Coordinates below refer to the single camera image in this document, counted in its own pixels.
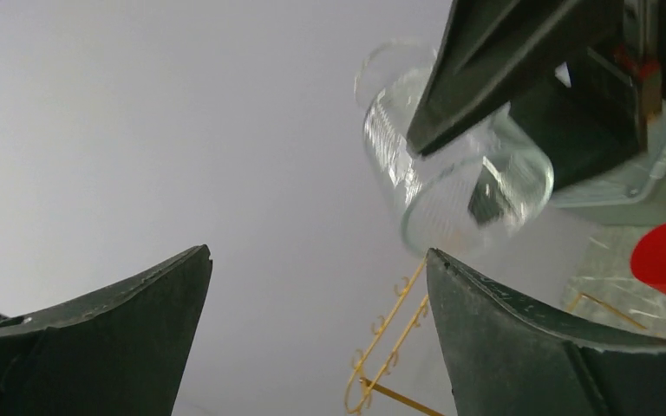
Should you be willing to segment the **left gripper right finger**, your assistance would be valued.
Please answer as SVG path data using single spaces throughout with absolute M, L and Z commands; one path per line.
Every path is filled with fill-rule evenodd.
M 666 415 L 666 339 L 571 315 L 441 250 L 426 272 L 458 414 Z

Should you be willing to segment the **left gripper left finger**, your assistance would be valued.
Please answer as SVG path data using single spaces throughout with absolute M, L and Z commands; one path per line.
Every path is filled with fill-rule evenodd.
M 55 306 L 0 314 L 0 415 L 169 415 L 212 275 L 204 245 Z

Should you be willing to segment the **clear stemless glass front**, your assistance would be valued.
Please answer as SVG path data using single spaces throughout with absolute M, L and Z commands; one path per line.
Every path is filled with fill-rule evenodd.
M 364 112 L 364 151 L 403 245 L 416 255 L 436 248 L 457 257 L 501 244 L 534 220 L 552 195 L 553 170 L 538 146 L 508 129 L 506 107 L 437 153 L 423 157 L 411 151 L 406 132 L 435 57 L 434 48 L 422 42 L 384 42 L 362 61 L 354 93 Z M 467 211 L 484 158 L 512 159 L 519 181 L 516 226 L 478 226 Z

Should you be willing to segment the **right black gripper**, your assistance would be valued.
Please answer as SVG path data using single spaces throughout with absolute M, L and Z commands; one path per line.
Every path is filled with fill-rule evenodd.
M 569 85 L 524 93 L 563 62 Z M 666 101 L 666 1 L 452 2 L 408 147 L 437 153 L 519 95 L 509 115 L 551 161 L 555 191 L 646 152 Z M 482 160 L 467 206 L 478 226 L 520 223 L 513 168 Z

